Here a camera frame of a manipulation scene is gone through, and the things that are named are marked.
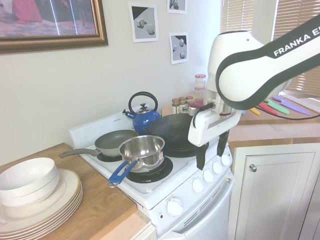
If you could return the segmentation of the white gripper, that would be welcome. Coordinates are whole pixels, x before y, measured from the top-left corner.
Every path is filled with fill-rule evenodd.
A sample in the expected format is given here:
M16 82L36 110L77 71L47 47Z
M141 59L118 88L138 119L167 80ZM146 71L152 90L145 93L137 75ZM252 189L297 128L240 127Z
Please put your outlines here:
M229 130L235 127L240 121L241 110L235 110L230 115L220 116L212 108L200 111L192 117L188 141L196 146L196 166L203 170L206 160L206 151L209 142L219 136L217 155L222 157L229 138Z

